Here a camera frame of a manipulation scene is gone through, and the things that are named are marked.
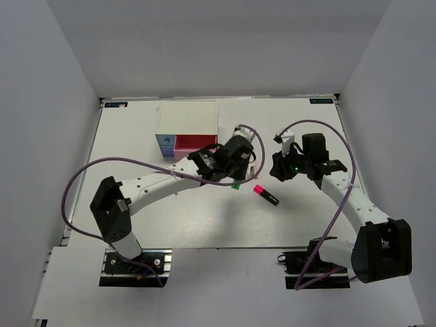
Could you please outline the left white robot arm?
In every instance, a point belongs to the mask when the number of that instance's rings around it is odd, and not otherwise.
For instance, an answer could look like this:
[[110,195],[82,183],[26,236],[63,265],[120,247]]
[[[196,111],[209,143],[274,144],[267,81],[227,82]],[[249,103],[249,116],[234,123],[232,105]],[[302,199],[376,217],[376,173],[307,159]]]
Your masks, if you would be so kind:
[[206,181],[219,182],[230,177],[244,179],[253,151],[254,135],[236,130],[223,145],[212,145],[188,154],[169,167],[170,173],[154,172],[117,182],[105,178],[99,185],[90,209],[105,243],[121,254],[121,264],[130,272],[140,270],[144,255],[132,232],[131,216],[144,207],[187,189],[201,187]]

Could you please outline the green highlighter black body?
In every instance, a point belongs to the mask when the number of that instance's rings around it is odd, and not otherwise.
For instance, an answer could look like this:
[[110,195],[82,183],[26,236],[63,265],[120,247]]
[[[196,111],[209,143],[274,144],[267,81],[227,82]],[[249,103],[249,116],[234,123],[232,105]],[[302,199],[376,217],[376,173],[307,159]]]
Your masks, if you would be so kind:
[[233,183],[232,183],[232,185],[231,185],[231,188],[236,189],[236,190],[239,190],[239,188],[240,188],[240,181],[238,181],[238,180],[233,180]]

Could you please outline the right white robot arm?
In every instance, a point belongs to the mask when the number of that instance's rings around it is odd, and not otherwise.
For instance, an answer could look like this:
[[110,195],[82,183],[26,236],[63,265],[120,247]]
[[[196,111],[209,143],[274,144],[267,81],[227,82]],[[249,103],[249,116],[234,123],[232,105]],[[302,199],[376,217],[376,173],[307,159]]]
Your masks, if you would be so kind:
[[337,159],[331,160],[323,134],[305,134],[302,146],[295,135],[275,136],[281,150],[272,157],[270,175],[284,182],[304,174],[323,191],[345,215],[356,233],[354,242],[328,236],[310,241],[309,270],[322,272],[342,266],[354,271],[363,283],[409,275],[412,271],[411,227],[393,219],[370,201]]

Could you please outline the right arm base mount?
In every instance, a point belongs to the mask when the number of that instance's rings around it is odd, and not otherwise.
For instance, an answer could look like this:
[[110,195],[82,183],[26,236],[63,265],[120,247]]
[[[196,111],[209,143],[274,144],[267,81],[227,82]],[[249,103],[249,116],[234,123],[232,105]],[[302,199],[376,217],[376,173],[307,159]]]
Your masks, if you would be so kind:
[[[287,290],[294,289],[301,270],[304,268],[306,261],[309,259],[309,256],[318,242],[318,238],[312,239],[307,247],[289,249],[277,257],[277,262],[285,267],[285,286]],[[337,267],[336,264],[321,261],[320,255],[317,254],[311,265],[308,267],[301,283],[304,284],[325,273],[329,273]],[[329,277],[307,286],[305,289],[333,290],[347,288],[350,288],[348,271],[346,268],[342,268],[336,273],[331,274]]]

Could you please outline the pink drawer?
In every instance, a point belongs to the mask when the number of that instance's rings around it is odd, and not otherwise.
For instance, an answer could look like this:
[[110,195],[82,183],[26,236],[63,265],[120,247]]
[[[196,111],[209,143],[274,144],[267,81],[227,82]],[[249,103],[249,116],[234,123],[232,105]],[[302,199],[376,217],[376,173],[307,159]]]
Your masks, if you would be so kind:
[[188,154],[216,142],[217,135],[177,135],[174,144],[174,159],[179,161]]

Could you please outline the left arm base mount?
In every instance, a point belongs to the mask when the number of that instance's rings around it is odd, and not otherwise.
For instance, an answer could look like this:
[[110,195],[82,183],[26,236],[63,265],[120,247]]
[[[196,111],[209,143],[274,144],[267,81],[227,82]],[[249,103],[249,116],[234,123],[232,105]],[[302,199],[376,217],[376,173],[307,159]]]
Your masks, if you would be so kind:
[[172,263],[171,249],[144,249],[138,260],[142,266],[121,259],[113,249],[104,254],[100,287],[164,287],[168,281]]

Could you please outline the light blue drawer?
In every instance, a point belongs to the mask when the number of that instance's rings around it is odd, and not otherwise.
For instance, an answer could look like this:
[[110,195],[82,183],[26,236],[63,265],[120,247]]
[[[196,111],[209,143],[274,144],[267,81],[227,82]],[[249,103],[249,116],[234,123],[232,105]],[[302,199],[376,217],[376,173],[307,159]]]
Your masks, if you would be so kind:
[[159,146],[174,146],[176,135],[174,134],[156,134],[157,143]]

